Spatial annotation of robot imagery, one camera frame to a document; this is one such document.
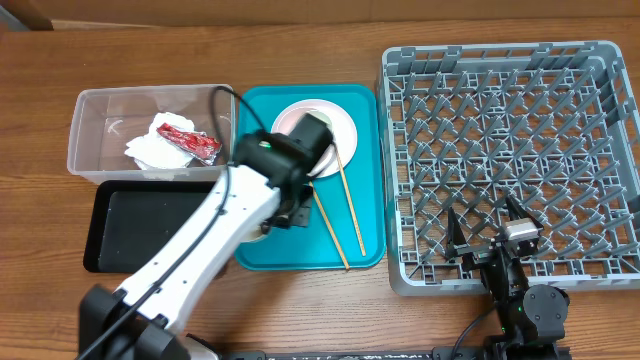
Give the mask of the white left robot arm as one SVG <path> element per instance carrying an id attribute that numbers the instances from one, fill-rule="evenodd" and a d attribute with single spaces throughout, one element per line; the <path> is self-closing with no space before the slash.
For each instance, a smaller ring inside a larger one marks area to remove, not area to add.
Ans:
<path id="1" fill-rule="evenodd" d="M 80 304 L 82 359 L 215 359 L 182 334 L 204 290 L 242 242 L 300 204 L 330 132 L 259 130 L 242 137 L 223 176 L 169 242 L 115 292 Z"/>

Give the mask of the white tissue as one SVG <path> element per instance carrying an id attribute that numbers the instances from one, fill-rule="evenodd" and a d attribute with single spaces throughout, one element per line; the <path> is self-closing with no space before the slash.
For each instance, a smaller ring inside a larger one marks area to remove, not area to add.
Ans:
<path id="1" fill-rule="evenodd" d="M 126 144 L 124 154 L 131 157 L 142 170 L 186 168 L 193 160 L 191 154 L 159 135 L 157 129 L 163 124 L 171 125 L 178 130 L 195 130 L 194 123 L 181 115 L 170 112 L 157 113 L 149 125 L 148 133 Z"/>

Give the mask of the red snack wrapper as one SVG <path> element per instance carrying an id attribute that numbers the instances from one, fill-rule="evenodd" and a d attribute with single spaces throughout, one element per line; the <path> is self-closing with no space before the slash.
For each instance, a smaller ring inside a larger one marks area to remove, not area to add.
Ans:
<path id="1" fill-rule="evenodd" d="M 192 155 L 206 166 L 212 166 L 222 148 L 220 142 L 204 132 L 180 130 L 168 123 L 163 123 L 156 132 L 173 146 Z"/>

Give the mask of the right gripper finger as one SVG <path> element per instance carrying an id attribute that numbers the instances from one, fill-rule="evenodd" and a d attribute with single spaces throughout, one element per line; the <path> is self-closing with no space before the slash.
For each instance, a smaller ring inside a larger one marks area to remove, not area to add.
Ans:
<path id="1" fill-rule="evenodd" d="M 535 222 L 535 218 L 528 213 L 512 195 L 506 196 L 505 205 L 510 221 L 529 219 L 531 222 Z"/>
<path id="2" fill-rule="evenodd" d="M 450 207 L 447 211 L 447 220 L 447 246 L 466 246 L 467 240 L 453 207 Z"/>

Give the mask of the grey bowl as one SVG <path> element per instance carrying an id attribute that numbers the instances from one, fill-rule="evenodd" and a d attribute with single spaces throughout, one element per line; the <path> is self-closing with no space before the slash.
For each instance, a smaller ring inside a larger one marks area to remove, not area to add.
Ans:
<path id="1" fill-rule="evenodd" d="M 267 234 L 263 232 L 263 229 L 261 227 L 257 227 L 257 228 L 254 228 L 253 230 L 251 230 L 247 234 L 245 239 L 242 240 L 242 243 L 257 242 L 257 241 L 260 241 L 260 240 L 264 239 L 266 236 L 267 236 Z"/>

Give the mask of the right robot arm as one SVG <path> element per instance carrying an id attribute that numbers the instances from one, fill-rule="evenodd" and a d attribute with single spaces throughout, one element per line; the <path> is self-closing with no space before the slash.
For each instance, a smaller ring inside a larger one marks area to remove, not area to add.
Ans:
<path id="1" fill-rule="evenodd" d="M 459 335 L 449 352 L 451 359 L 569 359 L 557 342 L 565 337 L 569 295 L 551 285 L 529 283 L 521 260 L 538 250 L 544 226 L 516 199 L 505 199 L 509 220 L 486 245 L 467 243 L 457 214 L 448 210 L 445 257 L 462 260 L 462 270 L 480 272 L 492 306 Z M 499 335 L 487 336 L 480 347 L 462 346 L 479 322 L 496 313 Z"/>

